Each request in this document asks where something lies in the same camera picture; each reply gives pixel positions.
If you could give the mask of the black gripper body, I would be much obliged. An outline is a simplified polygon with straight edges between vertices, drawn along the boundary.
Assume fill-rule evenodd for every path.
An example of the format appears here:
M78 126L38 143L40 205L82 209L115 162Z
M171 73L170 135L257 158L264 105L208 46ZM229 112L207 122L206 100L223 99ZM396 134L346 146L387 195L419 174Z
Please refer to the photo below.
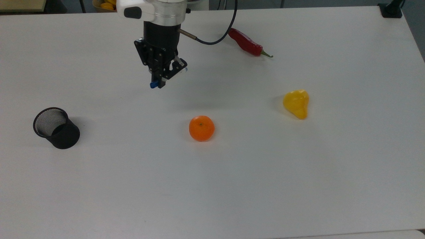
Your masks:
M143 65L150 71L160 70L165 75L165 66L179 54L180 27L144 22L143 37L135 40L134 45Z

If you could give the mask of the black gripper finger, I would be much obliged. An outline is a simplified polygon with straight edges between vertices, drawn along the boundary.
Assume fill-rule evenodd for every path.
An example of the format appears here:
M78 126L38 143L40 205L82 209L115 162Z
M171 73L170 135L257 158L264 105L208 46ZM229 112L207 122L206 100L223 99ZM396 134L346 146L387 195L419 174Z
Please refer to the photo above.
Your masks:
M182 71L187 71L187 62L179 56L176 56L170 64L165 66L165 80L170 80Z
M160 70L151 72L151 88L163 88L165 86L162 75L163 73Z

